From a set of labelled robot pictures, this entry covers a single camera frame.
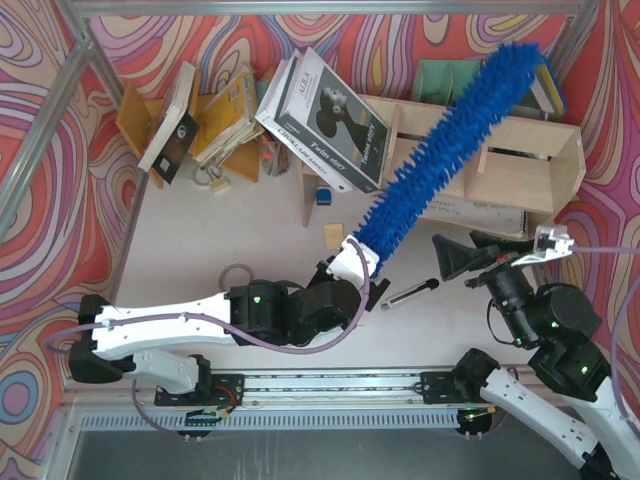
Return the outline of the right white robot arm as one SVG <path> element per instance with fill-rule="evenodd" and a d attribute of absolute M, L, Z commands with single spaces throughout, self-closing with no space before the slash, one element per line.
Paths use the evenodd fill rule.
<path fill-rule="evenodd" d="M 526 266 L 568 257 L 574 240 L 564 226 L 540 226 L 531 241 L 508 241 L 473 231 L 472 246 L 436 234 L 440 275 L 452 280 L 475 271 L 468 288 L 485 287 L 506 323 L 512 345 L 529 350 L 533 373 L 576 412 L 571 417 L 539 397 L 487 353 L 469 349 L 452 369 L 460 395 L 504 409 L 553 445 L 583 479 L 639 476 L 639 421 L 614 378 L 614 358 L 592 337 L 602 320 L 575 285 L 533 288 Z"/>

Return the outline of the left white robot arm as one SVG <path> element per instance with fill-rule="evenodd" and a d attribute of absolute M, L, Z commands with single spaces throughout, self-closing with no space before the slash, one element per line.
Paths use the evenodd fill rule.
<path fill-rule="evenodd" d="M 118 307 L 87 295 L 78 314 L 81 337 L 68 358 L 71 376 L 85 384 L 130 378 L 202 398 L 212 388 L 209 361 L 175 348 L 215 344 L 296 356 L 325 352 L 358 325 L 379 262 L 377 253 L 348 236 L 305 287 L 254 280 L 203 299 L 150 307 Z"/>

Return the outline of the blue microfiber duster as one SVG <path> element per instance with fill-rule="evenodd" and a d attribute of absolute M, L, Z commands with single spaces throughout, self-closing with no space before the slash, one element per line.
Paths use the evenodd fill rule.
<path fill-rule="evenodd" d="M 378 256 L 377 275 L 414 227 L 436 193 L 475 155 L 493 127 L 530 89 L 544 62 L 534 43 L 502 44 L 487 57 L 456 104 L 446 109 L 417 147 L 393 172 L 354 231 L 354 238 Z"/>

